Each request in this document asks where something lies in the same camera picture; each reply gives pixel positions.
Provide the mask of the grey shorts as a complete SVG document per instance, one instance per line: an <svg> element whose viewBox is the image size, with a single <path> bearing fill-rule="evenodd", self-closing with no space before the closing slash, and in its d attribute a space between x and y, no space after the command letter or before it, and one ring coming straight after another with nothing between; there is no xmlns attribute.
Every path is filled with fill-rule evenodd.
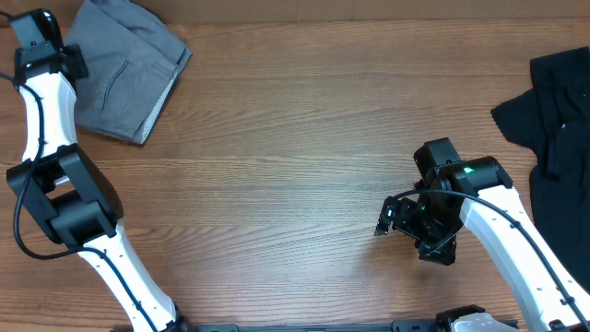
<svg viewBox="0 0 590 332"><path fill-rule="evenodd" d="M76 124L145 144L191 49L144 7L116 0L83 2L66 42L88 68L76 83Z"/></svg>

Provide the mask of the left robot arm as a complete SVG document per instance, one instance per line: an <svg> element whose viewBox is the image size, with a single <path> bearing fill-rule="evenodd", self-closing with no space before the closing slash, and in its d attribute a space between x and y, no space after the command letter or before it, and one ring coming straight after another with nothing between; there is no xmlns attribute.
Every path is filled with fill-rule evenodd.
<svg viewBox="0 0 590 332"><path fill-rule="evenodd" d="M77 143L72 84L82 71L77 47L31 41L15 51L11 81L27 111L22 162L7 170L17 197L13 232L28 256L54 260L78 255L93 267L135 331L189 331L192 326L156 284L127 237L114 187ZM20 235L27 210L45 236L65 245L57 254L31 251Z"/></svg>

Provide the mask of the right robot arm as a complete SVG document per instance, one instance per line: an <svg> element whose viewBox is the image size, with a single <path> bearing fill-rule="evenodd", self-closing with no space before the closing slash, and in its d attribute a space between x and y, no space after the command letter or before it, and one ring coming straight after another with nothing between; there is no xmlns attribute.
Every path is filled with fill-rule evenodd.
<svg viewBox="0 0 590 332"><path fill-rule="evenodd" d="M486 249L531 331L586 331L589 294L565 269L527 216L513 181L492 157L418 160L414 189L383 202L375 233L415 239L419 258L454 262L466 228Z"/></svg>

